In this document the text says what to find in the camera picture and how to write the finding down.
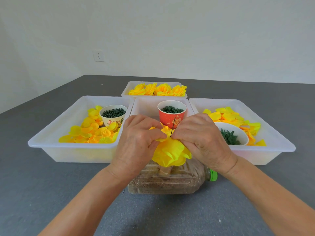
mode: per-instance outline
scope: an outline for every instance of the red paper cup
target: red paper cup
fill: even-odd
[[[184,111],[182,113],[165,113],[161,109],[163,109],[166,106],[172,106],[175,108],[183,109]],[[180,101],[175,101],[175,100],[166,100],[166,101],[160,102],[157,105],[157,107],[158,107],[158,112],[160,115],[160,122],[171,129],[172,128],[175,129],[178,126],[178,124],[184,119],[184,115],[187,110],[187,107],[185,104],[183,104]]]

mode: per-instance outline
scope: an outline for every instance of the electrical outlet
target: electrical outlet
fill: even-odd
[[[93,50],[94,61],[105,61],[105,57],[102,50]]]

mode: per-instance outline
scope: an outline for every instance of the white plastic bin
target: white plastic bin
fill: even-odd
[[[83,96],[47,127],[28,141],[30,147],[42,148],[56,162],[93,162],[109,163],[115,154],[122,130],[117,140],[111,144],[97,143],[59,143],[60,137],[67,135],[70,127],[81,125],[83,119],[88,116],[87,110],[96,105],[106,107],[120,104],[126,106],[127,119],[134,104],[134,98]]]
[[[141,82],[141,81],[129,81],[129,83],[127,84],[127,86],[125,87],[125,90],[123,91],[123,93],[121,94],[122,97],[132,97],[132,98],[147,98],[150,96],[146,96],[146,95],[129,95],[129,91],[134,89],[138,84],[152,84],[152,83],[157,83],[157,86],[159,86],[160,84],[164,84],[167,83],[168,85],[170,85],[172,88],[175,87],[176,85],[181,86],[182,84],[179,82]],[[164,98],[164,100],[167,100],[167,98],[187,98],[187,94],[185,94],[184,97],[172,97],[172,96],[159,96]]]
[[[165,100],[177,100],[187,106],[184,117],[194,115],[188,99],[183,97],[167,97],[167,96],[146,96],[146,98],[136,98],[130,115],[142,114],[156,120],[159,120],[158,104]]]
[[[266,165],[281,152],[293,152],[295,146],[277,130],[255,114],[249,107],[237,99],[190,98],[189,102],[195,114],[205,109],[214,112],[216,108],[231,107],[245,120],[260,122],[261,128],[255,136],[256,141],[264,139],[267,146],[230,146],[238,156],[242,156],[254,165]]]

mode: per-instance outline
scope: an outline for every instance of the clear plastic bottle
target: clear plastic bottle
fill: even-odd
[[[215,181],[217,173],[198,160],[186,160],[182,166],[160,167],[150,161],[128,185],[132,194],[191,194],[205,180]]]

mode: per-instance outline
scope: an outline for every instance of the gray tabletop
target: gray tabletop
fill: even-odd
[[[107,164],[57,163],[27,141],[84,95],[120,96],[128,81],[178,81],[189,98],[239,99],[295,146],[267,175],[315,207],[315,85],[82,76],[0,115],[0,236],[36,235]],[[219,176],[190,195],[122,192],[95,235],[272,235],[249,200]]]

